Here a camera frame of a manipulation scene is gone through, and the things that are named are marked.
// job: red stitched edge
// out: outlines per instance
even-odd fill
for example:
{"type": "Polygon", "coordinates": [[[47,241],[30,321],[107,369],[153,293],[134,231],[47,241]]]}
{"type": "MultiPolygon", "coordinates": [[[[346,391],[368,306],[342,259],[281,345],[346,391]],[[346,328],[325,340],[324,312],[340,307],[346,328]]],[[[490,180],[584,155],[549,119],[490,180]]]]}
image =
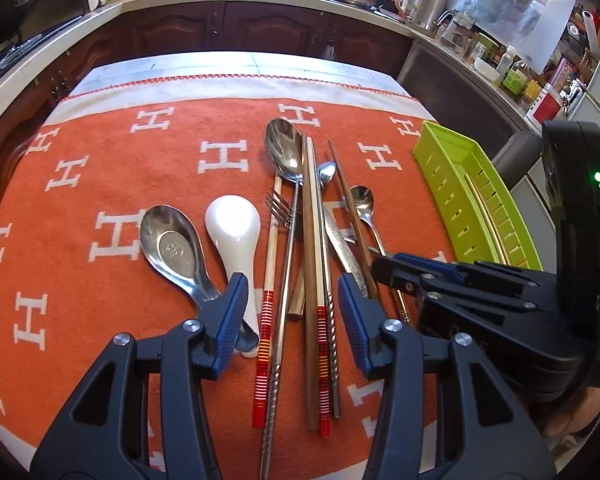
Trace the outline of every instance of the red stitched edge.
{"type": "Polygon", "coordinates": [[[309,79],[305,77],[294,77],[294,76],[286,76],[286,75],[261,75],[261,74],[199,74],[199,75],[176,75],[176,76],[168,76],[168,77],[155,77],[151,79],[143,79],[141,81],[132,81],[129,83],[120,83],[117,85],[111,85],[104,88],[100,88],[98,90],[90,90],[83,94],[69,95],[63,99],[63,101],[67,101],[70,99],[75,99],[78,97],[83,97],[85,95],[95,94],[97,92],[103,92],[105,90],[111,90],[114,88],[124,88],[126,86],[138,86],[145,85],[150,83],[157,83],[163,81],[181,81],[181,80],[193,80],[193,79],[208,79],[212,77],[251,77],[251,78],[267,78],[267,79],[287,79],[293,81],[307,81],[311,83],[327,83],[332,85],[341,86],[343,88],[348,88],[352,90],[366,90],[368,92],[374,92],[376,94],[389,95],[393,97],[402,97],[404,99],[408,99],[411,101],[419,102],[415,97],[407,96],[404,94],[398,94],[397,92],[389,92],[388,90],[378,90],[376,88],[368,88],[365,86],[359,85],[350,85],[347,83],[336,83],[333,81],[323,81],[321,79],[309,79]]]}

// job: knife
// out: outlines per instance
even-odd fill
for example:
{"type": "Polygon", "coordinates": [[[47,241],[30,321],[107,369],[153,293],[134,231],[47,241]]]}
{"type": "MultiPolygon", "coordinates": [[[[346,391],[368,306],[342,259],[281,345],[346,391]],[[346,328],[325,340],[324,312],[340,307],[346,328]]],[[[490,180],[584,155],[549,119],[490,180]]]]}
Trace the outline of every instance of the knife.
{"type": "Polygon", "coordinates": [[[353,279],[356,280],[358,287],[360,288],[360,292],[365,298],[368,298],[368,291],[366,290],[366,282],[364,278],[364,274],[362,273],[362,269],[358,264],[355,256],[351,252],[350,247],[347,245],[344,236],[340,232],[336,221],[331,216],[331,213],[327,208],[323,206],[324,209],[324,227],[327,231],[327,236],[331,245],[336,251],[340,259],[340,263],[342,264],[342,268],[345,272],[350,272],[353,274],[353,279]]]}

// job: white ceramic spoon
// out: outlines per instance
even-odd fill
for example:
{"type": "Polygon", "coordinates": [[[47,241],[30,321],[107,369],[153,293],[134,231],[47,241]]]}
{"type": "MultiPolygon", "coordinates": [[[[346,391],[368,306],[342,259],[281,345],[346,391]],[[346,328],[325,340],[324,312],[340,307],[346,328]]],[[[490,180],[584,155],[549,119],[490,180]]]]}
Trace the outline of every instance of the white ceramic spoon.
{"type": "MultiPolygon", "coordinates": [[[[253,297],[253,258],[260,236],[260,215],[246,198],[224,195],[216,198],[206,209],[205,226],[220,253],[227,279],[234,272],[241,272],[249,280],[249,299],[243,319],[259,336],[253,297]]],[[[258,348],[242,355],[256,357],[258,348]]]]}

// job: kettle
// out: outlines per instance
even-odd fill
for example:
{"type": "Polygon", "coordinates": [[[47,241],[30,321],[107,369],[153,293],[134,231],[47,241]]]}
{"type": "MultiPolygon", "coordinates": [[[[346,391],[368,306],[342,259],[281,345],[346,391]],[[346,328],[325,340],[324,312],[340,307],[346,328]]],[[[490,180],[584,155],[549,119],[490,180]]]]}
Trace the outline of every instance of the kettle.
{"type": "Polygon", "coordinates": [[[408,25],[433,37],[435,21],[446,9],[448,0],[402,0],[400,8],[408,16],[408,25]]]}

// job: person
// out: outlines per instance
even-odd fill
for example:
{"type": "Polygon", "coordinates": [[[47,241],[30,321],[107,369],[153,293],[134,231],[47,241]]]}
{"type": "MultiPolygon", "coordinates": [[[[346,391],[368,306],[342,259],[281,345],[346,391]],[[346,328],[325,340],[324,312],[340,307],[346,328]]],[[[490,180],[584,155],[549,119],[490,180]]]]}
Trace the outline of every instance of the person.
{"type": "Polygon", "coordinates": [[[600,414],[600,388],[588,386],[560,412],[554,413],[542,431],[546,437],[578,433],[600,414]]]}

